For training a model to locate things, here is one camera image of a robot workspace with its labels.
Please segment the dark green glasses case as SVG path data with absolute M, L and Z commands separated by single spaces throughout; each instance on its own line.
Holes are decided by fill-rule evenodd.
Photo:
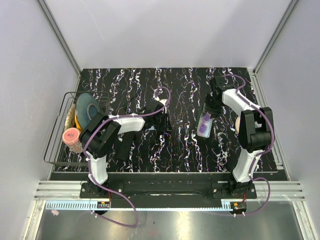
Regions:
M 196 135 L 208 139 L 211 134 L 213 118 L 206 111 L 206 103 L 203 103 L 197 117 Z

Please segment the red thin sunglasses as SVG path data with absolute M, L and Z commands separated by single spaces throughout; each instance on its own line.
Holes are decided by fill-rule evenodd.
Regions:
M 199 119 L 197 134 L 200 136 L 209 135 L 213 119 L 210 113 L 202 113 Z

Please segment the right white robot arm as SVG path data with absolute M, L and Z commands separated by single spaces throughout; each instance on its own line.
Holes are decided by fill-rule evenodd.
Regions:
M 206 96 L 197 132 L 209 137 L 213 119 L 221 115 L 223 106 L 228 106 L 239 116 L 238 142 L 241 152 L 227 182 L 228 195 L 236 199 L 251 188 L 253 173 L 261 155 L 270 152 L 273 147 L 273 112 L 269 107 L 261 107 L 247 99 L 239 87 L 227 84 L 223 76 L 214 77 L 210 87 L 212 94 Z

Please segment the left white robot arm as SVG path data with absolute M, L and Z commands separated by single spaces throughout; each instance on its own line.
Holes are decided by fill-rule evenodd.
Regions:
M 94 116 L 79 136 L 86 161 L 93 172 L 88 175 L 88 187 L 85 190 L 87 193 L 91 192 L 97 198 L 103 198 L 108 193 L 105 183 L 108 179 L 107 154 L 118 135 L 124 134 L 129 137 L 129 140 L 122 144 L 118 155 L 118 158 L 124 161 L 129 156 L 136 132 L 171 130 L 167 113 L 169 102 L 169 99 L 157 97 L 142 110 L 141 115 L 132 113 L 113 116 L 100 111 Z

